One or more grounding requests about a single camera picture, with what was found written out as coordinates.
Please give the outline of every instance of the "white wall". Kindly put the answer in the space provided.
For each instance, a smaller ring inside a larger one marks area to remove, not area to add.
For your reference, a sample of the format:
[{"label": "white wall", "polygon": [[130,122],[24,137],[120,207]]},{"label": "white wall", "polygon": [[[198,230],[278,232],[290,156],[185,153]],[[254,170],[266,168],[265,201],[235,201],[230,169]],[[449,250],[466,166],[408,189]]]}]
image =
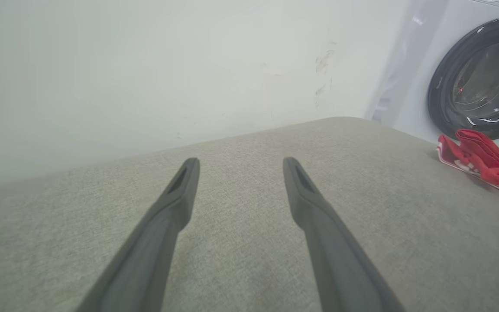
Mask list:
[{"label": "white wall", "polygon": [[0,0],[0,183],[364,117],[412,0]]}]

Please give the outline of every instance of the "washing machine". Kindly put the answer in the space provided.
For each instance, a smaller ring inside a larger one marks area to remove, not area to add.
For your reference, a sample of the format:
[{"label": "washing machine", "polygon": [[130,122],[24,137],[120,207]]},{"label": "washing machine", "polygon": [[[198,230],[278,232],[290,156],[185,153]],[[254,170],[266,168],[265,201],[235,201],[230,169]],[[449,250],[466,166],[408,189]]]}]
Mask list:
[{"label": "washing machine", "polygon": [[372,120],[436,143],[459,129],[499,146],[499,0],[418,0]]}]

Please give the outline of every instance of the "washing machine door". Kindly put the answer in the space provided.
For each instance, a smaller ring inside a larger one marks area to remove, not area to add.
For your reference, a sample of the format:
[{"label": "washing machine door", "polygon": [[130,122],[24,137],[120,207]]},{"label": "washing machine door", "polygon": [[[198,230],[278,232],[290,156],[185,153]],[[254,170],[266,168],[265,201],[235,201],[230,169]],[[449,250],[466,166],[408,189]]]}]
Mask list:
[{"label": "washing machine door", "polygon": [[499,138],[499,19],[465,35],[438,65],[428,112],[446,136],[459,129]]}]

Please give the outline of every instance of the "red cloth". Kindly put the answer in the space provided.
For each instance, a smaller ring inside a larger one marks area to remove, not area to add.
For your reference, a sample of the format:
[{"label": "red cloth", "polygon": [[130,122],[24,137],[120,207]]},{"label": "red cloth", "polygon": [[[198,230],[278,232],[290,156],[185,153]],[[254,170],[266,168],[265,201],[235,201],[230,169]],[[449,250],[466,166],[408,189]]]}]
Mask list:
[{"label": "red cloth", "polygon": [[437,149],[441,162],[499,186],[499,148],[497,145],[483,133],[474,130],[458,130],[456,136],[460,145],[446,136],[438,138]]}]

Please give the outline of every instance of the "gray fabric surface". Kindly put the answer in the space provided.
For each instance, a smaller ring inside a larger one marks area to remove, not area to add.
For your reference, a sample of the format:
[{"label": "gray fabric surface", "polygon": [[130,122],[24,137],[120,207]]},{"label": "gray fabric surface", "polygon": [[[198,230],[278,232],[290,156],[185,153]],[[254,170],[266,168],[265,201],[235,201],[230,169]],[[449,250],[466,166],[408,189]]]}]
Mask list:
[{"label": "gray fabric surface", "polygon": [[409,311],[499,311],[499,191],[435,146],[329,118],[0,186],[0,311],[71,311],[184,159],[201,161],[165,311],[319,311],[295,156]]}]

